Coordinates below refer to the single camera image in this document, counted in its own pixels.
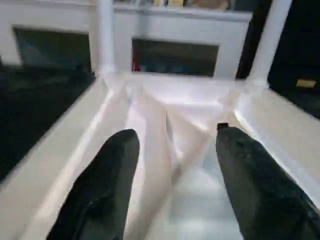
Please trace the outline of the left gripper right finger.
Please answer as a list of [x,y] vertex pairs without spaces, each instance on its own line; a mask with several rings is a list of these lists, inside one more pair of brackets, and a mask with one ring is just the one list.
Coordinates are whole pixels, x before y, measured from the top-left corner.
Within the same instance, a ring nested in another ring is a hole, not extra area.
[[259,141],[218,123],[216,154],[245,240],[320,238],[320,211]]

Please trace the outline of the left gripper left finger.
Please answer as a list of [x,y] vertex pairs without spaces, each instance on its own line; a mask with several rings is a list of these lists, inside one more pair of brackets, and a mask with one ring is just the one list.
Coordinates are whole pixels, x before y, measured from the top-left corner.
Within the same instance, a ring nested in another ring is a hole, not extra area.
[[49,240],[122,240],[140,153],[137,132],[112,135],[74,182]]

